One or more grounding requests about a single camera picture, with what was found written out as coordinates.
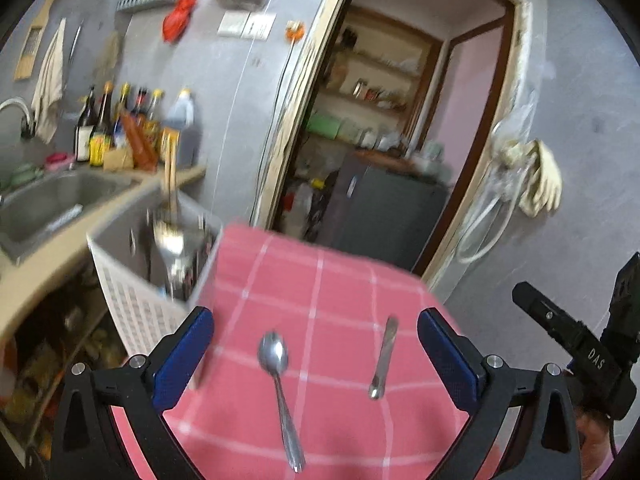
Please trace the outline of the right hand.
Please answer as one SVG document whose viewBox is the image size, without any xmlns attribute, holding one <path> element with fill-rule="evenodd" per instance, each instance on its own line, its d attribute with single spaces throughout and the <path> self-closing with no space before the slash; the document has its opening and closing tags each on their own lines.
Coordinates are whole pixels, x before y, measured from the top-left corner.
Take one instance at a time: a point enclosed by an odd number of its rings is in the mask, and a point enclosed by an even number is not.
<svg viewBox="0 0 640 480">
<path fill-rule="evenodd" d="M 583 479 L 600 479 L 612 464 L 610 423 L 596 412 L 575 408 L 576 427 L 580 437 L 580 461 Z"/>
</svg>

